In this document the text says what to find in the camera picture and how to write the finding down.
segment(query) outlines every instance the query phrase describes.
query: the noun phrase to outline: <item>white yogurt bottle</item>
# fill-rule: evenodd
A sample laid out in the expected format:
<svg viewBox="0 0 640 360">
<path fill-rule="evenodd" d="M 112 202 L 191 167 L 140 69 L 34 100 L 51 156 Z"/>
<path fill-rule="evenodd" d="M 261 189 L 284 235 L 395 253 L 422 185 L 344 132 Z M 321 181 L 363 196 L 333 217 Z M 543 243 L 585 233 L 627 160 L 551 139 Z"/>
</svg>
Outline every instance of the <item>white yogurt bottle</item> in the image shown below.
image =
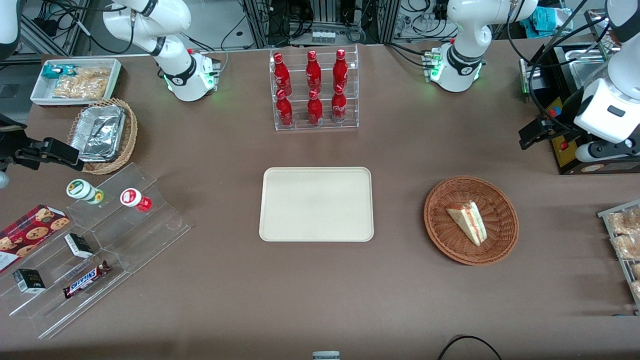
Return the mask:
<svg viewBox="0 0 640 360">
<path fill-rule="evenodd" d="M 96 205 L 104 199 L 104 192 L 94 188 L 89 182 L 76 179 L 67 185 L 67 195 L 76 200 L 86 201 L 88 204 Z"/>
</svg>

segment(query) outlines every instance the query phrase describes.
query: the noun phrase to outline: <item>red bottle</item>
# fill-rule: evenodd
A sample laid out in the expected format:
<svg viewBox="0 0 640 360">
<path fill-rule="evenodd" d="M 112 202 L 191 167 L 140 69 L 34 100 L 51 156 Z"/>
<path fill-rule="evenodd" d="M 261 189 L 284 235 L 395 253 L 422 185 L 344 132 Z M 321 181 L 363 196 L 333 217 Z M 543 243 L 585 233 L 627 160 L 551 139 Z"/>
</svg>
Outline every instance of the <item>red bottle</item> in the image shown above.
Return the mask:
<svg viewBox="0 0 640 360">
<path fill-rule="evenodd" d="M 309 89 L 318 93 L 322 91 L 322 70 L 317 61 L 317 54 L 311 50 L 307 53 L 307 84 Z"/>
<path fill-rule="evenodd" d="M 309 110 L 309 124 L 313 127 L 322 126 L 322 103 L 318 99 L 318 92 L 309 90 L 309 102 L 307 103 Z"/>
<path fill-rule="evenodd" d="M 276 91 L 276 97 L 278 98 L 276 101 L 276 109 L 278 110 L 280 123 L 284 127 L 293 126 L 293 111 L 291 110 L 291 103 L 287 99 L 284 90 L 278 89 L 278 91 Z"/>
<path fill-rule="evenodd" d="M 345 60 L 347 54 L 344 49 L 338 49 L 335 52 L 335 64 L 333 64 L 333 88 L 335 85 L 342 85 L 342 88 L 347 88 L 347 70 L 349 65 Z"/>
<path fill-rule="evenodd" d="M 342 85 L 335 85 L 333 89 L 333 97 L 331 98 L 331 119 L 336 124 L 344 122 L 347 114 L 347 98 L 344 96 L 344 88 Z"/>
<path fill-rule="evenodd" d="M 282 61 L 282 54 L 275 53 L 273 55 L 273 61 L 276 63 L 276 67 L 273 70 L 273 75 L 276 77 L 276 85 L 279 89 L 284 90 L 286 96 L 291 95 L 291 77 L 289 75 L 289 69 Z"/>
</svg>

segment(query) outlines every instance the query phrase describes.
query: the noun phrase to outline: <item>brown table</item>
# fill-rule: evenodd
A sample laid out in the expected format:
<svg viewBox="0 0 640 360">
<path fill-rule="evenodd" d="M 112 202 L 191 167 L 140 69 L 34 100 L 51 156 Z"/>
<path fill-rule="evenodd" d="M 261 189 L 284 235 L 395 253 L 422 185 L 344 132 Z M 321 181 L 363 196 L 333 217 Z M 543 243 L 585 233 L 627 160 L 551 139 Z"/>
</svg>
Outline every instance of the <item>brown table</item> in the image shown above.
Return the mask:
<svg viewBox="0 0 640 360">
<path fill-rule="evenodd" d="M 518 44 L 528 56 L 537 48 Z M 634 305 L 595 213 L 638 198 L 640 177 L 559 176 L 547 144 L 520 150 L 518 130 L 537 112 L 507 42 L 492 44 L 462 94 L 426 84 L 386 47 L 360 46 L 361 126 L 333 133 L 276 133 L 268 52 L 231 59 L 220 90 L 194 103 L 166 90 L 152 58 L 120 59 L 118 96 L 140 122 L 132 160 L 193 228 L 51 340 L 0 316 L 0 358 L 310 359 L 335 349 L 345 360 L 422 360 L 457 334 L 505 359 L 638 358 L 640 318 L 611 316 Z M 33 106 L 29 134 L 64 139 L 76 113 Z M 304 166 L 371 171 L 371 241 L 260 239 L 262 174 Z M 41 202 L 69 205 L 63 188 L 78 176 L 57 165 L 9 174 L 0 224 Z M 496 184 L 518 211 L 519 242 L 493 266 L 451 261 L 426 235 L 429 189 L 462 174 Z M 467 340 L 456 354 L 493 358 Z"/>
</svg>

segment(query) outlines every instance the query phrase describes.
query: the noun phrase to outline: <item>wicker basket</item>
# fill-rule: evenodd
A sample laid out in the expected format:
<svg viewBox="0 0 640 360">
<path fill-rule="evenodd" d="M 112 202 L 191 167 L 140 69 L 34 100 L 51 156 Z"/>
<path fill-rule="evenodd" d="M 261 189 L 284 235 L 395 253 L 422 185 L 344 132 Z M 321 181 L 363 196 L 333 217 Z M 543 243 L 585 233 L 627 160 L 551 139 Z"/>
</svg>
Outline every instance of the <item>wicker basket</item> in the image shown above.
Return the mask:
<svg viewBox="0 0 640 360">
<path fill-rule="evenodd" d="M 138 121 L 136 120 L 136 114 L 131 111 L 131 108 L 126 102 L 119 99 L 108 99 L 91 104 L 89 107 L 107 105 L 118 105 L 122 107 L 127 111 L 127 118 L 124 122 L 122 140 L 120 141 L 120 152 L 116 160 L 110 163 L 84 163 L 83 171 L 95 175 L 108 174 L 126 165 L 133 153 L 133 148 L 136 146 L 136 136 L 138 135 Z M 76 116 L 74 123 L 71 125 L 71 131 L 69 131 L 69 135 L 67 136 L 67 144 L 71 144 L 71 139 L 74 137 L 79 119 L 80 114 Z"/>
<path fill-rule="evenodd" d="M 487 239 L 476 246 L 447 212 L 447 207 L 476 202 Z M 489 265 L 504 259 L 518 241 L 518 217 L 506 195 L 491 183 L 457 176 L 437 184 L 424 204 L 424 224 L 436 246 L 453 260 Z"/>
</svg>

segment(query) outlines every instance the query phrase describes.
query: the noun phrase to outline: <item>cookie box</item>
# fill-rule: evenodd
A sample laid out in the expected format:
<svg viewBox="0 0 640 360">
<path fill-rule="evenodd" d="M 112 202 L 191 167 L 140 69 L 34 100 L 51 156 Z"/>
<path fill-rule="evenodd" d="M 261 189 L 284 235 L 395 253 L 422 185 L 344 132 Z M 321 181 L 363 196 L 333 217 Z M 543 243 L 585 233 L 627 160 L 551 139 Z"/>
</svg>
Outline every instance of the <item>cookie box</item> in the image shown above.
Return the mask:
<svg viewBox="0 0 640 360">
<path fill-rule="evenodd" d="M 0 273 L 68 223 L 62 211 L 38 205 L 0 231 Z"/>
</svg>

